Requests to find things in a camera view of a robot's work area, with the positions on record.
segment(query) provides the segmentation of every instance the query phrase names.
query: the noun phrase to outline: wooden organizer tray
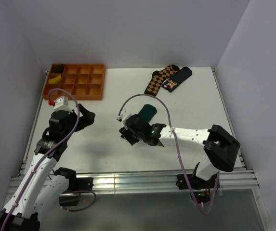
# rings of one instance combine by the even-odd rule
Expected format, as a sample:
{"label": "wooden organizer tray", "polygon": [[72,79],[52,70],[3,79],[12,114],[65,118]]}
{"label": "wooden organizer tray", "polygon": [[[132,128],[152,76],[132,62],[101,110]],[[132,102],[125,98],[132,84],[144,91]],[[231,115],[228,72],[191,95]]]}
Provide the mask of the wooden organizer tray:
{"label": "wooden organizer tray", "polygon": [[[48,100],[49,92],[54,88],[61,88],[71,93],[77,100],[102,100],[105,65],[104,64],[65,64],[62,73],[52,73],[54,66],[60,64],[52,64],[50,73],[43,91],[43,98]],[[49,84],[49,79],[62,76],[60,84]],[[66,95],[58,90],[51,94],[51,99],[56,100],[58,97]]]}

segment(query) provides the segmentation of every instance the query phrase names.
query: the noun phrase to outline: robotic arm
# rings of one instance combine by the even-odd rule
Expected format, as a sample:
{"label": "robotic arm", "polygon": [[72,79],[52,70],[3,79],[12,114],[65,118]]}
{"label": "robotic arm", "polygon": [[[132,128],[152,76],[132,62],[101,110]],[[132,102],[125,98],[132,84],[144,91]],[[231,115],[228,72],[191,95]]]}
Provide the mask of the robotic arm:
{"label": "robotic arm", "polygon": [[[14,205],[15,209],[6,223],[5,230],[38,231],[41,219],[54,201],[58,199],[63,192],[73,191],[75,189],[76,172],[61,167],[55,171],[50,184],[40,192],[49,173],[66,150],[67,140],[41,162],[37,171],[34,170],[34,166],[39,163],[39,160],[50,149],[72,131],[78,117],[76,113],[69,108],[68,98],[65,96],[59,97],[52,105],[54,105],[54,112],[49,120],[49,127],[44,131],[41,140],[37,143],[31,166],[13,197],[4,206],[3,210],[0,211],[0,230],[8,212]],[[95,118],[95,114],[86,110],[81,104],[79,104],[79,110],[82,116],[79,118],[79,123],[75,132],[92,125]],[[31,178],[26,190],[23,191],[23,186],[32,173],[35,174]],[[21,192],[23,192],[22,197],[20,201],[16,203],[15,201]]]}
{"label": "robotic arm", "polygon": [[150,125],[137,114],[131,115],[125,109],[117,116],[117,120],[124,124],[124,127],[119,130],[121,137],[131,145],[142,140],[150,146],[175,146],[171,131],[173,129],[180,146],[203,149],[209,159],[198,163],[190,176],[193,189],[204,188],[210,179],[215,179],[213,176],[218,171],[232,172],[234,169],[240,144],[219,125],[200,130],[170,128],[165,124]]}

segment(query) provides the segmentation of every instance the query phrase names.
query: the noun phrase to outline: wire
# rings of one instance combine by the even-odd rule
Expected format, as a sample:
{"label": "wire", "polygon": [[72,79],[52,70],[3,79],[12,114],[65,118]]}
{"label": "wire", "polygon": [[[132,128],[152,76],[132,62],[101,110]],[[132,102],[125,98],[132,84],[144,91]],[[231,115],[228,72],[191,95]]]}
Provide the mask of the wire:
{"label": "wire", "polygon": [[168,115],[168,123],[169,123],[169,126],[170,126],[170,128],[171,128],[171,132],[172,132],[172,134],[173,134],[173,136],[174,136],[174,139],[175,139],[175,146],[176,146],[176,152],[177,152],[178,160],[179,160],[179,162],[180,162],[181,169],[182,169],[182,172],[183,172],[183,174],[184,174],[185,181],[186,181],[186,183],[187,183],[187,186],[188,186],[188,189],[189,189],[189,191],[190,191],[191,197],[192,197],[192,199],[194,200],[195,205],[197,206],[198,210],[199,210],[202,214],[204,214],[204,215],[209,214],[210,211],[211,211],[211,209],[212,209],[213,203],[214,203],[215,195],[216,195],[216,193],[218,192],[218,189],[219,189],[219,180],[220,180],[220,179],[219,179],[219,172],[217,173],[217,178],[216,178],[216,182],[215,182],[215,186],[214,186],[214,192],[213,192],[213,193],[211,194],[211,196],[210,196],[210,201],[209,201],[210,206],[209,206],[209,208],[208,208],[207,211],[204,211],[203,208],[202,208],[202,206],[197,202],[197,199],[196,199],[196,197],[195,197],[195,194],[194,194],[194,192],[193,192],[193,189],[192,189],[192,187],[191,187],[191,185],[190,185],[188,176],[187,176],[187,174],[186,174],[186,170],[185,170],[185,167],[184,167],[184,164],[183,164],[183,161],[182,161],[182,157],[181,157],[181,151],[180,151],[180,146],[179,146],[179,143],[178,143],[178,139],[177,139],[176,133],[175,133],[175,131],[174,131],[173,127],[172,127],[172,124],[171,124],[170,112],[169,112],[167,106],[165,105],[165,103],[164,103],[161,99],[159,99],[159,98],[157,98],[157,97],[155,97],[155,96],[152,96],[152,95],[146,95],[146,94],[137,94],[137,95],[133,95],[133,96],[131,96],[129,99],[127,99],[127,100],[124,102],[124,104],[121,106],[121,108],[120,108],[120,110],[119,110],[118,115],[121,114],[121,111],[123,110],[124,106],[128,103],[129,100],[131,100],[131,99],[133,99],[133,98],[135,98],[135,97],[138,97],[138,96],[148,96],[148,97],[152,97],[152,98],[158,100],[158,101],[164,106],[164,108],[166,109],[167,115]]}
{"label": "wire", "polygon": [[78,123],[79,123],[79,118],[80,118],[80,109],[79,109],[79,104],[76,100],[76,98],[70,94],[68,91],[64,90],[64,89],[60,89],[60,88],[55,88],[55,89],[52,89],[50,92],[49,92],[49,100],[50,100],[50,97],[51,97],[51,93],[56,91],[56,90],[59,90],[59,91],[62,91],[62,92],[65,92],[67,95],[69,95],[72,100],[75,102],[76,104],[76,107],[77,107],[77,120],[76,120],[76,123],[74,125],[74,127],[72,128],[72,130],[68,133],[67,136],[65,136],[60,142],[58,142],[52,149],[50,149],[49,151],[46,152],[46,154],[37,162],[37,164],[34,166],[34,171],[32,171],[30,173],[30,175],[28,176],[26,182],[24,183],[20,193],[18,194],[15,202],[14,202],[14,205],[12,206],[11,210],[8,212],[3,224],[2,224],[2,228],[0,231],[5,231],[6,229],[6,224],[8,222],[8,219],[9,217],[11,216],[11,214],[14,212],[15,208],[16,208],[16,205],[19,203],[21,197],[23,196],[24,192],[26,191],[28,185],[30,184],[35,172],[37,171],[37,169],[39,168],[40,164],[43,162],[43,160],[48,156],[50,155],[50,153],[52,153],[56,148],[58,148],[63,142],[67,141],[71,135],[75,132],[77,126],[78,126]]}
{"label": "wire", "polygon": [[85,206],[84,208],[80,208],[80,209],[69,209],[69,208],[62,207],[62,209],[66,210],[66,211],[68,211],[68,212],[80,212],[80,211],[83,211],[83,210],[85,210],[85,209],[91,207],[91,206],[95,203],[96,197],[97,197],[97,195],[96,195],[95,192],[89,191],[89,190],[73,191],[73,192],[69,192],[69,193],[79,193],[79,194],[80,194],[80,193],[92,193],[92,194],[94,195],[94,198],[93,198],[92,202],[91,202],[88,206]]}

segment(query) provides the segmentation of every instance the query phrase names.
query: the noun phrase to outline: white table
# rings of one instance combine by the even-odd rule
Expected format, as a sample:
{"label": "white table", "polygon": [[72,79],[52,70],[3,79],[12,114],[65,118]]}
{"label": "white table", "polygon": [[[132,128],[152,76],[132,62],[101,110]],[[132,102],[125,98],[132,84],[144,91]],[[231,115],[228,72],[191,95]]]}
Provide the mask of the white table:
{"label": "white table", "polygon": [[[151,147],[143,142],[134,146],[120,138],[122,123],[116,120],[124,101],[134,94],[143,93],[155,70],[163,68],[107,69],[102,101],[79,101],[86,109],[96,113],[95,123],[74,133],[68,141],[55,169],[67,167],[77,173],[116,173],[180,169],[175,147]],[[169,108],[172,125],[179,128],[211,128],[221,125],[231,133],[213,73],[209,67],[191,68],[193,75],[169,93],[160,89],[157,95]],[[168,123],[163,106],[150,97],[132,99],[126,109],[138,113],[144,104],[157,108],[153,123]],[[27,154],[26,169],[34,154],[37,142],[49,125],[53,108],[43,100]],[[198,161],[207,159],[203,151],[181,148],[184,165],[193,169]],[[242,167],[237,158],[235,167]]]}

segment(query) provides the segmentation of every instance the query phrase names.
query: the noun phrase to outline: yellow object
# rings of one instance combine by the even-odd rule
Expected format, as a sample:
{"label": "yellow object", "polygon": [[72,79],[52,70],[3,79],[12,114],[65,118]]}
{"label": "yellow object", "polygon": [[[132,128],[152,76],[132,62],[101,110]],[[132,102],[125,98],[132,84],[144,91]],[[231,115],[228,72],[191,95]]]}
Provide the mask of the yellow object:
{"label": "yellow object", "polygon": [[61,80],[62,80],[61,75],[58,75],[58,76],[55,77],[55,78],[49,79],[49,80],[48,80],[48,83],[49,83],[49,84],[59,84],[59,83],[61,82]]}

